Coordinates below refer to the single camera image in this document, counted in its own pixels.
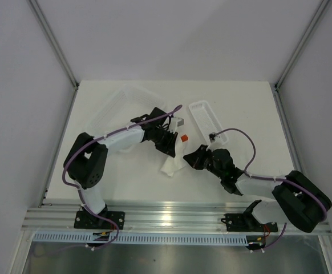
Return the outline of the orange plastic spoon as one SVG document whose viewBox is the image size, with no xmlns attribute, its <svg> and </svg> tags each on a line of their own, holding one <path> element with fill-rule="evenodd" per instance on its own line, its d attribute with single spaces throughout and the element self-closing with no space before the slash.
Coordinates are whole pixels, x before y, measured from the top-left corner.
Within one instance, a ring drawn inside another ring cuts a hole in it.
<svg viewBox="0 0 332 274">
<path fill-rule="evenodd" d="M 189 139 L 188 135 L 186 135 L 186 134 L 181 136 L 181 141 L 182 142 L 186 142 L 186 141 L 188 141 L 188 139 Z"/>
</svg>

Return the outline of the white paper napkin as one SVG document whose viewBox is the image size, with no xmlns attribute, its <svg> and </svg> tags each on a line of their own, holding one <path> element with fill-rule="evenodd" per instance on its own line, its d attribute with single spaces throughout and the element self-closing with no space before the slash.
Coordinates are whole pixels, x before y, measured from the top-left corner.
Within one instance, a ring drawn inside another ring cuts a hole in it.
<svg viewBox="0 0 332 274">
<path fill-rule="evenodd" d="M 175 144 L 175 157 L 173 158 L 171 156 L 167 156 L 165 162 L 161 166 L 160 172 L 171 178 L 177 171 L 186 166 L 183 156 L 187 143 L 187 139 L 182 140 L 181 137 L 177 137 Z"/>
</svg>

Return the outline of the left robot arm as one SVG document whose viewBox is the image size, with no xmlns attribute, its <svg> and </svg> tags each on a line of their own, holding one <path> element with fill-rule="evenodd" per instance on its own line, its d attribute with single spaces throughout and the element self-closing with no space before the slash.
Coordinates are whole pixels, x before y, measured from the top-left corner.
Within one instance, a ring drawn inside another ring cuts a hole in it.
<svg viewBox="0 0 332 274">
<path fill-rule="evenodd" d="M 76 188 L 82 207 L 88 212 L 87 221 L 94 228 L 107 222 L 107 208 L 96 185 L 100 182 L 107 156 L 145 141 L 153 142 L 155 149 L 176 158 L 176 143 L 180 139 L 177 128 L 184 121 L 174 114 L 180 104 L 169 113 L 155 107 L 150 114 L 135 117 L 113 132 L 94 137 L 86 132 L 78 135 L 63 163 L 62 180 Z"/>
</svg>

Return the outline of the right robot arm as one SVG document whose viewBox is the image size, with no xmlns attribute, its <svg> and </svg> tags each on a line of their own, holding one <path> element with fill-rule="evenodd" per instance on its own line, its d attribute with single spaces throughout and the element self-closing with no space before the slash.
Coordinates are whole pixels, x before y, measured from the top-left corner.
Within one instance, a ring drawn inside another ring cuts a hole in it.
<svg viewBox="0 0 332 274">
<path fill-rule="evenodd" d="M 223 219 L 229 231 L 233 222 L 236 231 L 258 231 L 263 225 L 290 223 L 311 233 L 318 223 L 326 220 L 332 202 L 303 173 L 293 170 L 274 178 L 250 175 L 234 165 L 230 152 L 224 148 L 211 150 L 201 145 L 183 159 L 195 170 L 207 170 L 219 178 L 223 189 L 232 195 L 258 196 L 246 210 L 231 219 Z"/>
</svg>

